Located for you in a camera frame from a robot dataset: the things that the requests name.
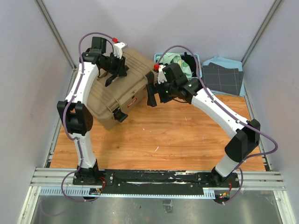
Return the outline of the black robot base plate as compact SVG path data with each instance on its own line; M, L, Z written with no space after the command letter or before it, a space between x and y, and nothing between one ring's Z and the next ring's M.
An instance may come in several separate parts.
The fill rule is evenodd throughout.
M104 169L96 176L77 173L73 178L74 185L100 186L103 181L103 193L126 196L195 196L203 195L203 188L240 187L237 173L223 178L211 172L185 170Z

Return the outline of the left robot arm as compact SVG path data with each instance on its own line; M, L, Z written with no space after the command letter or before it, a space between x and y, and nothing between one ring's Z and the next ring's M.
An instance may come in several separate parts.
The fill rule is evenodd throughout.
M87 108L87 100L92 84L100 70L112 74L110 84L118 77L127 74L123 50L126 44L111 39L113 50L106 56L107 39L94 36L91 47L82 52L79 50L79 67L75 82L63 101L58 101L57 110L67 137L75 144L78 154L78 166L73 172L74 185L96 185L102 179L94 156L90 130L93 116Z

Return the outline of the tan plastic tool box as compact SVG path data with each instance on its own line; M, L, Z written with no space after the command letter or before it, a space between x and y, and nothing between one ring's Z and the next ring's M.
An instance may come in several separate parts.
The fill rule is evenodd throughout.
M133 48L123 55L128 66L126 77L117 77L108 87L106 80L111 76L104 70L94 80L87 101L87 108L94 119L107 130L122 123L138 102L147 97L146 74L153 70L154 61Z

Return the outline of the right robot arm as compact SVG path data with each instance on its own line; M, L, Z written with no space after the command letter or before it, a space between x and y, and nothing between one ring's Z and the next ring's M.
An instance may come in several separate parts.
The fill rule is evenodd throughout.
M215 121L231 139L225 146L225 154L211 171L211 181L221 187L228 182L233 170L259 145L260 123L247 120L221 102L208 88L204 88L198 78L187 78L177 64L154 66L146 75L147 105L157 105L155 94L160 102L167 103L179 98L195 106Z

